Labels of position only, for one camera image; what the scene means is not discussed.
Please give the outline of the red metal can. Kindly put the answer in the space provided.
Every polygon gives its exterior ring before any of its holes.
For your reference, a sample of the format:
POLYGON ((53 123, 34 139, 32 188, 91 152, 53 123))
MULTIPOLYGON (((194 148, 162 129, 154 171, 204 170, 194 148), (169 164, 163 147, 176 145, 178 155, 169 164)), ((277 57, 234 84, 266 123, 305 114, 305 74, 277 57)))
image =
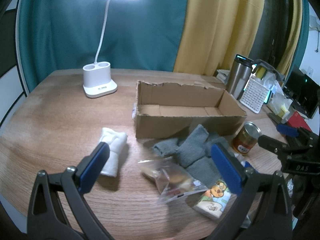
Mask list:
POLYGON ((239 133, 232 140, 232 148, 242 154, 247 154, 262 136, 261 129, 253 122, 245 122, 239 133))

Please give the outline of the cartoon tissue pack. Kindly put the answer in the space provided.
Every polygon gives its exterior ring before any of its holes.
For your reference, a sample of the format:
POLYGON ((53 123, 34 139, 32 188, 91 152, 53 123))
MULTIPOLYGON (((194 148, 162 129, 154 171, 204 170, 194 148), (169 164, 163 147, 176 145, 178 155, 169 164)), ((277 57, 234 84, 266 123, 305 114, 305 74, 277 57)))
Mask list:
POLYGON ((230 198, 231 192, 223 180, 218 180, 193 206, 193 209, 211 219, 219 219, 230 198))

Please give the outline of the grey knitted cloth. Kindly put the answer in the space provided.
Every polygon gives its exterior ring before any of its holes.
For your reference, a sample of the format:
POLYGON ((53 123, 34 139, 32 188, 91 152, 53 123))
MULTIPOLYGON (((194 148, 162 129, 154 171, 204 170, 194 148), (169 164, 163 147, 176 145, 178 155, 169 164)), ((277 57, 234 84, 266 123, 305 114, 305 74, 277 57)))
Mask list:
POLYGON ((152 150, 160 157, 174 157, 193 178, 210 188, 221 179, 211 158, 211 148, 215 143, 222 144, 230 155, 235 154, 226 138, 216 132, 208 132, 202 125, 198 125, 188 137, 160 141, 152 150))

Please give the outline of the clear plastic snack bag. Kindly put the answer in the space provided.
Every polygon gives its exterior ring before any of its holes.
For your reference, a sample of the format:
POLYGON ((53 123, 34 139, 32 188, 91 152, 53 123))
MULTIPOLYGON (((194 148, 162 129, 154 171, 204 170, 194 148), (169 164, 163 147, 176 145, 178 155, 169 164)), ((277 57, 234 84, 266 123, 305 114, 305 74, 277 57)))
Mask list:
POLYGON ((160 194, 158 204, 167 204, 178 198, 208 190, 206 185, 176 164, 172 157, 141 160, 138 167, 144 176, 155 182, 160 194))

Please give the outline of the white towel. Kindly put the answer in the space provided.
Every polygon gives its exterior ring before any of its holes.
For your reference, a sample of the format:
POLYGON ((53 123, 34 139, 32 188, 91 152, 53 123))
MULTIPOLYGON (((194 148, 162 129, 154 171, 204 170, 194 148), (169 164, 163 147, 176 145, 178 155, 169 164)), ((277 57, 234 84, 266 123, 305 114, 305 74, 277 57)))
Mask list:
POLYGON ((127 143, 127 134, 103 127, 99 142, 107 143, 110 148, 109 158, 100 173, 104 176, 116 178, 119 167, 119 156, 127 143))

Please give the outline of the red book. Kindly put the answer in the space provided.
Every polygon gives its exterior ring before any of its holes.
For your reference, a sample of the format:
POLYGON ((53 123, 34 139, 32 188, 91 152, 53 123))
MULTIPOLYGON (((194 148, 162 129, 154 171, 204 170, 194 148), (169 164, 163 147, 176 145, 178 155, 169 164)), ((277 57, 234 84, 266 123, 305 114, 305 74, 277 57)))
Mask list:
POLYGON ((294 113, 288 119, 287 125, 293 128, 305 128, 310 132, 312 131, 298 111, 294 111, 294 113))

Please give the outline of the crumpled clear plastic bags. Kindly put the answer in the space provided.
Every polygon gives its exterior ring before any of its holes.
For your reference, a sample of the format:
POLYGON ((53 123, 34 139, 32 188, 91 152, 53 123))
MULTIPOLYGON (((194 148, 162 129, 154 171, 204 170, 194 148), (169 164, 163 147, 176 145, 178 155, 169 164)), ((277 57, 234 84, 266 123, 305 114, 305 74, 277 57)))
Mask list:
POLYGON ((268 108, 275 115, 285 119, 290 113, 289 109, 293 100, 284 94, 279 82, 276 80, 275 74, 267 72, 262 82, 263 85, 272 92, 271 99, 267 104, 268 108))

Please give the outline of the black tablet device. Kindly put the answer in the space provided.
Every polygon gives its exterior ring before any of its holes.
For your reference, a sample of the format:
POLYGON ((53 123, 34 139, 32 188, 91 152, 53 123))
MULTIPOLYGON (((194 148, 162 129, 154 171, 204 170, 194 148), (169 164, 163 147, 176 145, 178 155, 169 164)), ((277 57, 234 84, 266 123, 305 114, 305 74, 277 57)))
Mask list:
POLYGON ((293 100, 292 107, 312 119, 319 107, 318 92, 319 85, 308 75, 294 66, 287 79, 283 92, 293 100))

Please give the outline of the white perforated plastic basket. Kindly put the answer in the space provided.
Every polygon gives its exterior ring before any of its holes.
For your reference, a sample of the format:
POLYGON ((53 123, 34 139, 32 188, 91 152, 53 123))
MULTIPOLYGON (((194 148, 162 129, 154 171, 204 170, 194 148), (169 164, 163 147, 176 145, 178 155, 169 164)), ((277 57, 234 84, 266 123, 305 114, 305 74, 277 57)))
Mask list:
POLYGON ((246 106, 253 113, 258 114, 269 93, 270 89, 267 89, 256 79, 250 77, 240 98, 240 103, 246 106))

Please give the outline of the yellow sponge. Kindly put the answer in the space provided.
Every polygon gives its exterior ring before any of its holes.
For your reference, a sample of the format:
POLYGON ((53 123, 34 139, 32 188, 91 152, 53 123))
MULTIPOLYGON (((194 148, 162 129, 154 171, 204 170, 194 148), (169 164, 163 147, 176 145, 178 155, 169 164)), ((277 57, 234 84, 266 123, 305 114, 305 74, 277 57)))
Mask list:
POLYGON ((255 77, 262 80, 266 73, 266 68, 263 66, 257 66, 256 70, 257 71, 255 72, 255 77))

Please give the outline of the stainless steel travel mug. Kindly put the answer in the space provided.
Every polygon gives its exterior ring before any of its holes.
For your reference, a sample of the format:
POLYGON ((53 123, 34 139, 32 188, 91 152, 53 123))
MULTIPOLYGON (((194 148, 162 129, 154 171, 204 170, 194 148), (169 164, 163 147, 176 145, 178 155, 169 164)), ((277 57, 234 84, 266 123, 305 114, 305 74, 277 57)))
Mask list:
POLYGON ((243 93, 244 87, 249 80, 251 72, 253 70, 252 60, 236 54, 231 71, 229 72, 226 90, 236 100, 240 98, 243 93))

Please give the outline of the open cardboard box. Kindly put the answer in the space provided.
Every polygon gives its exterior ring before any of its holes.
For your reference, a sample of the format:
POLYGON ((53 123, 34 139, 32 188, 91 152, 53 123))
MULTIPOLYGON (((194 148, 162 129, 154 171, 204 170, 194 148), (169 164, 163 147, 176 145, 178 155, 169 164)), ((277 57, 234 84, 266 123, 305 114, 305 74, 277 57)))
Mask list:
POLYGON ((136 138, 165 139, 188 135, 197 125, 232 135, 247 113, 222 88, 138 81, 133 116, 136 138))

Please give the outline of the yellow curtain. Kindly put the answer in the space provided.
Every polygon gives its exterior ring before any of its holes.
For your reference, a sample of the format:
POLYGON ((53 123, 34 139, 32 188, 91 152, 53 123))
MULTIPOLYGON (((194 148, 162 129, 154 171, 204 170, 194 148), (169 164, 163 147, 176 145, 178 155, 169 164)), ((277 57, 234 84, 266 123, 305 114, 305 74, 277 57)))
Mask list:
POLYGON ((212 76, 249 55, 265 0, 188 0, 174 71, 212 76))

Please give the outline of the white desk lamp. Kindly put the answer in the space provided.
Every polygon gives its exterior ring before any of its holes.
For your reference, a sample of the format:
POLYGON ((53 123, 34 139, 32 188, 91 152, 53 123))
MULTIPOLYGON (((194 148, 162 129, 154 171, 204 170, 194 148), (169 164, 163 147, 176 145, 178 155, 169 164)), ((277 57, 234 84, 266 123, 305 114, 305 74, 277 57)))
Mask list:
POLYGON ((111 77, 111 64, 107 61, 98 60, 103 45, 110 2, 111 0, 106 0, 103 26, 94 62, 82 68, 84 93, 88 98, 92 99, 112 94, 116 92, 118 88, 118 85, 111 77))

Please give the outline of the teal curtain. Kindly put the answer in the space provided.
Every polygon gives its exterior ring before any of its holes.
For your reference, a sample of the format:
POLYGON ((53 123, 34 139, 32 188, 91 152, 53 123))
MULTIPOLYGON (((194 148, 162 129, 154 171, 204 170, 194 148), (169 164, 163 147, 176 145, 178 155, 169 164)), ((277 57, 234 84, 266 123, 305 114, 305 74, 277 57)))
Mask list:
POLYGON ((172 72, 188 0, 19 0, 20 65, 29 90, 56 70, 107 61, 172 72))

